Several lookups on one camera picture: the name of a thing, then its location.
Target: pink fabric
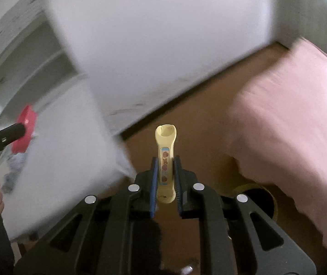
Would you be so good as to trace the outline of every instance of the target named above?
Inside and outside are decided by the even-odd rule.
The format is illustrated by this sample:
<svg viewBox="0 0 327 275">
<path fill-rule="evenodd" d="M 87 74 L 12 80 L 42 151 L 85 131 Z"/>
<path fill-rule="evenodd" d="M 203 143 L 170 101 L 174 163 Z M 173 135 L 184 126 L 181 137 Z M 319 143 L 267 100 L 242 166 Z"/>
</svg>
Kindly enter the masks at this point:
<svg viewBox="0 0 327 275">
<path fill-rule="evenodd" d="M 230 111 L 228 154 L 241 173 L 292 197 L 327 247 L 327 55 L 299 39 Z"/>
</svg>

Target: wooden floor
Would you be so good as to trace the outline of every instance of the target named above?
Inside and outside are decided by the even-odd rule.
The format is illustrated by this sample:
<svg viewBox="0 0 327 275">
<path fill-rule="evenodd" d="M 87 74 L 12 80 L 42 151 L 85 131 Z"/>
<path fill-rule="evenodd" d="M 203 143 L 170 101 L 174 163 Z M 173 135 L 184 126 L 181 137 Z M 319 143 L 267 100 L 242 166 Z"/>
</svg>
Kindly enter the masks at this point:
<svg viewBox="0 0 327 275">
<path fill-rule="evenodd" d="M 196 173 L 200 182 L 210 185 L 219 194 L 251 181 L 242 177 L 234 160 L 226 156 L 223 139 L 228 126 L 226 111 L 236 93 L 252 77 L 268 69 L 287 49 L 273 44 L 239 64 L 227 69 L 200 90 L 170 108 L 126 140 L 137 172 L 150 168 L 157 156 L 154 137 L 158 125 L 173 124 L 177 129 L 174 152 L 180 155 L 184 169 Z M 267 187 L 278 202 L 278 225 L 321 266 L 327 260 L 322 236 L 309 219 L 298 213 L 293 200 L 277 187 Z M 181 220 L 176 202 L 159 205 L 155 220 L 162 230 L 162 259 L 165 268 L 177 271 L 191 259 L 198 259 L 199 227 L 196 220 Z"/>
</svg>

